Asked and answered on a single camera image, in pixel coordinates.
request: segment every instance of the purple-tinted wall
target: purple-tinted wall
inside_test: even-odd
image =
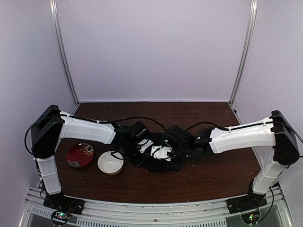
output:
[[[50,104],[74,104],[60,62],[49,1],[1,1],[0,226],[14,227],[35,163],[23,146],[30,123]]]
[[[259,0],[254,36],[235,105],[245,122],[281,110],[303,136],[303,1]],[[263,161],[269,149],[260,148]],[[294,219],[303,226],[303,159],[281,176]]]
[[[80,101],[228,101],[247,0],[58,1]]]

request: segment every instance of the red bowl with floral pattern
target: red bowl with floral pattern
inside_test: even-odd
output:
[[[94,158],[95,150],[88,143],[73,146],[66,155],[68,164],[75,168],[87,166]]]

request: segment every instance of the wire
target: wire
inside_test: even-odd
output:
[[[106,123],[107,124],[108,123],[117,123],[117,122],[123,122],[123,121],[133,120],[133,119],[145,119],[145,120],[149,120],[149,121],[152,121],[152,122],[156,123],[157,125],[159,125],[161,128],[163,128],[164,131],[167,130],[163,124],[161,124],[160,122],[156,121],[155,119],[153,119],[151,117],[140,117],[140,116],[138,116],[138,117],[137,116],[136,117],[126,117],[126,118],[119,119],[119,120],[108,121]]]
[[[121,154],[120,152],[118,152],[118,151],[113,151],[113,152],[110,153],[110,155],[113,156],[113,157],[116,158],[116,159],[123,160],[123,158],[117,157],[117,156],[115,155],[115,153],[119,153],[120,155],[122,155],[122,154]]]
[[[32,123],[29,128],[27,129],[27,131],[25,132],[25,136],[24,136],[24,146],[25,146],[25,149],[27,150],[27,152],[31,155],[34,156],[34,154],[29,150],[28,146],[27,146],[27,135],[29,133],[29,131],[36,125],[38,124],[39,122],[41,121],[44,121],[46,119],[50,119],[50,118],[53,118],[53,117],[60,117],[60,116],[67,116],[67,115],[64,115],[64,114],[60,114],[60,115],[52,115],[52,116],[48,116],[48,117],[44,117],[44,118],[41,118],[41,119],[38,119],[37,121],[35,121],[34,123]]]
[[[280,125],[283,125],[284,127],[290,129],[298,138],[299,140],[301,141],[301,143],[303,144],[303,139],[302,137],[299,135],[299,133],[296,132],[296,130],[294,130],[292,127],[290,127],[288,124],[284,123],[284,122],[266,122],[265,124],[280,124]]]
[[[266,215],[264,215],[264,217],[261,220],[257,221],[257,223],[260,223],[261,221],[263,221],[267,217],[267,215],[270,213],[271,209],[273,208],[274,201],[275,201],[275,195],[274,195],[273,190],[271,189],[271,187],[269,187],[269,189],[270,189],[270,192],[273,196],[273,200],[271,201],[271,205],[270,205],[269,210],[267,211]]]
[[[213,123],[213,122],[206,122],[206,121],[197,122],[197,123],[193,124],[192,126],[188,127],[187,129],[185,129],[185,131],[189,131],[190,129],[192,129],[192,128],[198,126],[198,125],[201,125],[201,124],[210,124],[210,125],[214,126],[215,128],[218,128],[218,129],[220,129],[220,130],[222,130],[222,131],[229,131],[228,128],[219,126],[219,125],[217,125],[217,124],[215,124],[215,123]]]
[[[42,198],[42,199],[46,199],[46,197],[43,197],[42,195],[41,195],[41,193],[43,193],[43,192],[45,192],[45,190],[42,190],[39,194],[40,194],[40,197]]]

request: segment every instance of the small bowl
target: small bowl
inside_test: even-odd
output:
[[[114,176],[121,172],[124,161],[113,157],[110,153],[113,151],[107,151],[103,153],[98,159],[99,169],[109,176]],[[123,158],[118,152],[115,153],[118,158]]]

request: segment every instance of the wooden tabletop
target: wooden tabletop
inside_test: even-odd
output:
[[[198,121],[213,121],[220,126],[237,125],[227,103],[86,103],[76,115],[99,120],[115,120],[130,116],[148,116],[167,128],[177,124],[186,128]],[[152,132],[161,128],[142,120]],[[190,132],[195,135],[198,126]],[[84,140],[63,139],[55,160],[63,192],[85,199],[128,202],[170,203],[205,201],[246,194],[249,182],[259,173],[258,161],[250,148],[224,152],[201,161],[190,160],[175,173],[149,173],[125,161],[116,176],[103,174],[97,165],[99,156],[112,150],[110,145],[87,141],[96,155],[84,168],[72,168],[66,161],[68,150]]]

